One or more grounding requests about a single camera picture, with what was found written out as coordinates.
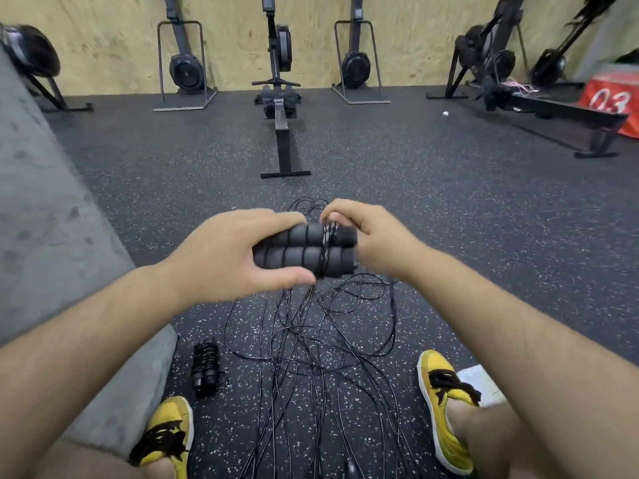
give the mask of foam grip handle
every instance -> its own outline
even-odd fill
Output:
[[[322,265],[322,247],[254,247],[253,261],[262,269],[304,267],[317,277],[341,277],[355,272],[355,249],[330,247]]]
[[[324,228],[322,223],[313,222],[308,225],[300,224],[272,235],[258,246],[267,247],[322,247]],[[357,245],[357,229],[355,227],[339,226],[331,235],[329,246],[355,247]]]

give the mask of foot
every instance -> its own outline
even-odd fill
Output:
[[[428,403],[433,424],[435,455],[453,474],[467,476],[473,471],[468,450],[453,434],[446,417],[446,406],[454,401],[478,407],[481,394],[457,378],[452,365],[434,350],[424,351],[417,362],[419,387]]]
[[[153,468],[172,462],[175,479],[187,479],[188,451],[193,443],[193,410],[184,397],[164,400],[129,457],[137,467]]]

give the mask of red box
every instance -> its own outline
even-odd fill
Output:
[[[628,113],[619,133],[639,139],[639,73],[608,70],[588,82],[579,104],[613,113]]]

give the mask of black floor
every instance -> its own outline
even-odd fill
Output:
[[[291,127],[313,174],[292,179],[260,180],[260,171],[276,166],[276,143],[273,122],[261,119],[252,93],[222,93],[206,110],[182,113],[152,112],[150,95],[92,97],[92,114],[47,117],[137,265],[158,262],[220,211],[283,210],[302,195],[358,199],[383,204],[429,244],[639,363],[639,145],[623,140],[617,158],[577,160],[571,150],[467,105],[426,101],[424,88],[390,88],[392,103],[377,106],[348,106],[330,89],[301,93]],[[257,353],[261,305],[260,298],[242,301],[229,325],[228,341],[246,352]],[[220,341],[229,308],[199,306],[175,319],[181,339],[166,394],[193,399],[192,345],[211,335]],[[398,394],[424,475],[444,475],[415,362],[431,347],[459,368],[475,359],[404,285],[397,312],[395,349],[376,362]],[[358,342],[378,342],[388,328],[388,300],[362,305],[344,326]],[[223,346],[221,353],[229,384],[195,406],[192,479],[236,476],[255,436],[258,366]],[[312,440],[302,392],[289,416],[295,477],[306,477]],[[371,411],[355,393],[341,399],[362,467],[381,477]],[[343,463],[339,438],[326,451],[329,470]],[[270,466],[260,471],[272,474]]]

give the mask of leg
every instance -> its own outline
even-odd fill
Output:
[[[133,467],[110,453],[60,440],[28,475],[29,479],[174,479],[170,459]]]
[[[450,400],[446,417],[483,479],[565,477],[509,403],[487,409]]]

